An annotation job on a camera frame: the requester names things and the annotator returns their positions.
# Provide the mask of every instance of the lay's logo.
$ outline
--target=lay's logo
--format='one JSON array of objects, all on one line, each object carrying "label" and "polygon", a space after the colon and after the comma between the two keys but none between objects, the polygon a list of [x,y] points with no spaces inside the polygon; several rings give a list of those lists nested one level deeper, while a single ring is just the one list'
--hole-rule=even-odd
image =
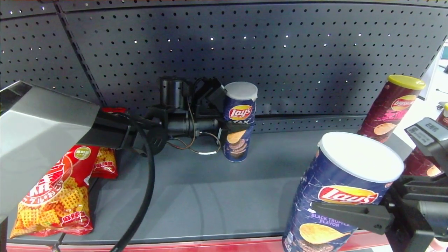
[{"label": "lay's logo", "polygon": [[251,112],[252,106],[238,105],[229,110],[228,117],[234,121],[241,121],[249,117]]},{"label": "lay's logo", "polygon": [[348,186],[326,186],[319,191],[319,199],[336,204],[372,204],[378,198],[378,193]]},{"label": "lay's logo", "polygon": [[417,96],[415,95],[407,95],[402,96],[398,99],[395,99],[395,101],[392,102],[392,110],[394,111],[401,111],[409,108],[412,103],[414,103],[415,99],[417,99]]}]

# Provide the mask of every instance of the shelf surface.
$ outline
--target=shelf surface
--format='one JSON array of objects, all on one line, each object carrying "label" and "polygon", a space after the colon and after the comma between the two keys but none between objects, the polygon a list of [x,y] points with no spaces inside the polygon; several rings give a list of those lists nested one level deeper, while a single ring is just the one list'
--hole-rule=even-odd
[{"label": "shelf surface", "polygon": [[[154,196],[131,243],[281,235],[300,177],[327,132],[254,134],[242,163],[167,146],[155,156]],[[402,158],[411,151],[396,136],[388,145]],[[215,148],[211,138],[195,146]],[[124,152],[119,165],[117,180],[98,180],[90,192],[94,231],[66,235],[62,244],[113,244],[122,236],[142,201],[147,163]]]}]

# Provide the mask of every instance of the blue chip can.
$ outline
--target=blue chip can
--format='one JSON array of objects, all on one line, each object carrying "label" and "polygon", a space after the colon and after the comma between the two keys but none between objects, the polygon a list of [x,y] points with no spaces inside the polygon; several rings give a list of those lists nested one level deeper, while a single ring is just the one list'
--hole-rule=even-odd
[{"label": "blue chip can", "polygon": [[284,251],[338,251],[358,228],[317,214],[311,203],[378,204],[403,169],[401,158],[380,142],[351,133],[326,133],[293,199]]},{"label": "blue chip can", "polygon": [[224,143],[224,156],[231,162],[246,159],[254,129],[258,88],[249,82],[233,82],[225,87],[224,120],[248,125],[247,130],[230,133]]}]

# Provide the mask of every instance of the yellow plastic lid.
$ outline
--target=yellow plastic lid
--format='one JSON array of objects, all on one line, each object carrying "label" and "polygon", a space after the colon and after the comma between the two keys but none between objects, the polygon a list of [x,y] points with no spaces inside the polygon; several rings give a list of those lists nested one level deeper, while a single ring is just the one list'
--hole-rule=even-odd
[{"label": "yellow plastic lid", "polygon": [[426,84],[422,80],[406,75],[392,74],[389,75],[388,81],[394,83],[397,86],[413,90],[422,90],[426,87]]}]

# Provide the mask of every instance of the potato chip can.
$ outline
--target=potato chip can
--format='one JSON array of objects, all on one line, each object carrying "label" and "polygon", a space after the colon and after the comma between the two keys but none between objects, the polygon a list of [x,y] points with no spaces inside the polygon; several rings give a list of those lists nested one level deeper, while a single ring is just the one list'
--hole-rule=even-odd
[{"label": "potato chip can", "polygon": [[[441,125],[448,127],[448,103],[445,104],[444,111],[436,120]],[[442,171],[429,161],[417,147],[405,159],[405,171],[403,175],[435,177]]]},{"label": "potato chip can", "polygon": [[224,156],[231,162],[241,162],[247,157],[254,129],[258,88],[249,82],[232,82],[224,88],[224,120],[249,126],[247,130],[228,134],[224,142]]},{"label": "potato chip can", "polygon": [[284,251],[337,251],[358,228],[316,213],[312,202],[378,204],[402,172],[402,159],[378,141],[346,132],[324,134],[297,188]]},{"label": "potato chip can", "polygon": [[386,142],[425,86],[423,81],[414,77],[389,75],[358,134]]}]

